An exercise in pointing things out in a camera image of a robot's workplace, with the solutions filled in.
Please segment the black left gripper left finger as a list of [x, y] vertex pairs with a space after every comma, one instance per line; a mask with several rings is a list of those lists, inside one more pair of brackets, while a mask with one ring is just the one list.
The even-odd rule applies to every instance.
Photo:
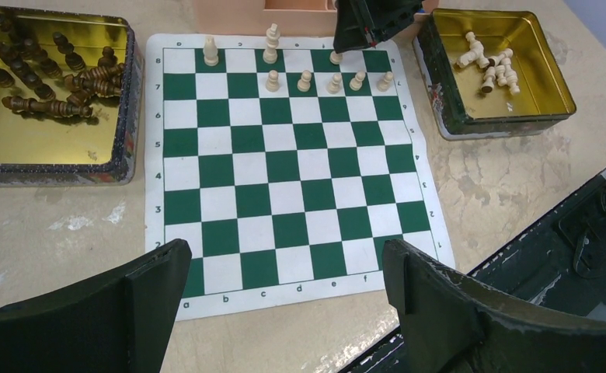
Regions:
[[0, 372], [158, 372], [192, 253], [174, 239], [122, 266], [0, 308]]

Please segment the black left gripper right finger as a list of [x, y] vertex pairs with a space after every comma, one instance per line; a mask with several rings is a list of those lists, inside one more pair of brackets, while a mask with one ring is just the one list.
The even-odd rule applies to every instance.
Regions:
[[606, 372], [606, 322], [515, 298], [411, 244], [382, 251], [413, 372]]

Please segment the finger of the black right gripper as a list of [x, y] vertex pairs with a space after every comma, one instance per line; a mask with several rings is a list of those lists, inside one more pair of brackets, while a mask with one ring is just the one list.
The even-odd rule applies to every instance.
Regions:
[[374, 47], [413, 25], [421, 0], [337, 0], [333, 50], [337, 54]]

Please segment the white chess piece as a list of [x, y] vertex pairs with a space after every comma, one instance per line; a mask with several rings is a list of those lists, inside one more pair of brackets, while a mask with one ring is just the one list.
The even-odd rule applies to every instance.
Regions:
[[342, 87], [343, 87], [342, 75], [339, 72], [337, 72], [337, 73], [333, 74], [331, 79], [328, 81], [328, 83], [326, 85], [326, 91], [331, 95], [335, 95], [340, 92]]
[[312, 73], [309, 70], [304, 70], [297, 82], [297, 89], [300, 92], [308, 92], [312, 85]]
[[263, 61], [267, 64], [277, 62], [277, 47], [279, 45], [280, 29], [276, 23], [272, 23], [266, 30], [266, 48], [263, 52]]

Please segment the white pawn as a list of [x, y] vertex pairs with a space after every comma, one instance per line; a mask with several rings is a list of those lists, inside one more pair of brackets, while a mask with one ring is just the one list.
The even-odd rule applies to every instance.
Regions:
[[391, 71], [387, 71], [383, 74], [383, 76], [379, 79], [377, 83], [377, 89], [380, 92], [387, 92], [392, 81], [394, 79], [394, 75]]
[[277, 92], [280, 88], [279, 73], [276, 70], [269, 71], [266, 77], [266, 89], [269, 92]]
[[366, 78], [366, 72], [358, 71], [355, 74], [355, 76], [350, 80], [349, 88], [354, 92], [360, 91], [361, 88], [363, 87], [365, 78]]

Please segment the white bishop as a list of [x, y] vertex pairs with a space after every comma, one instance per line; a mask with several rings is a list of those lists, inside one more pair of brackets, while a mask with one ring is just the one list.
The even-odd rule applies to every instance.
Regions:
[[206, 36], [203, 46], [204, 63], [207, 66], [216, 66], [219, 62], [218, 47], [213, 36]]

